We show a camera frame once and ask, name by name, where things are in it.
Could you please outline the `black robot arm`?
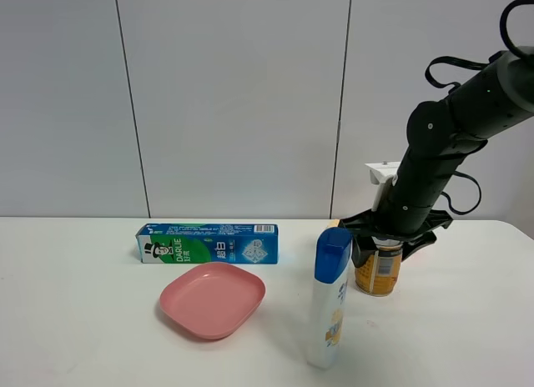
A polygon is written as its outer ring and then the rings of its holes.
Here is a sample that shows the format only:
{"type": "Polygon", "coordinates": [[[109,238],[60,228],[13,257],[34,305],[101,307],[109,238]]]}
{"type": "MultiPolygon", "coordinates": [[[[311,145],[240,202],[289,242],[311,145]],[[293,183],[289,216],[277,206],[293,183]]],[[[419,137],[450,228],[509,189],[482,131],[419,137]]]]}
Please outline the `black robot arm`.
{"type": "Polygon", "coordinates": [[[362,267],[381,240],[400,244],[401,257],[435,243],[434,229],[448,228],[459,210],[436,210],[437,199],[458,167],[489,138],[533,115],[533,49],[510,48],[477,73],[452,83],[440,101],[420,103],[407,124],[408,149],[400,162],[369,164],[378,190],[370,209],[340,221],[354,239],[352,262],[362,267]]]}

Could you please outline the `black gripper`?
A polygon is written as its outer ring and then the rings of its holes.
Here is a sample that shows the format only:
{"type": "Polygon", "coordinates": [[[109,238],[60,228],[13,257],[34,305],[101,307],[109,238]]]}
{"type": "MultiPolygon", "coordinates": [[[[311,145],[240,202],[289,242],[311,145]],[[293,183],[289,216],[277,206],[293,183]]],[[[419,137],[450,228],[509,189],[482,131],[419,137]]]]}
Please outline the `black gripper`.
{"type": "Polygon", "coordinates": [[[402,259],[404,262],[412,254],[436,242],[435,229],[447,229],[452,217],[444,210],[431,210],[425,214],[413,211],[380,213],[366,211],[340,220],[340,227],[353,234],[351,260],[358,269],[377,250],[372,237],[404,241],[402,259]]]}

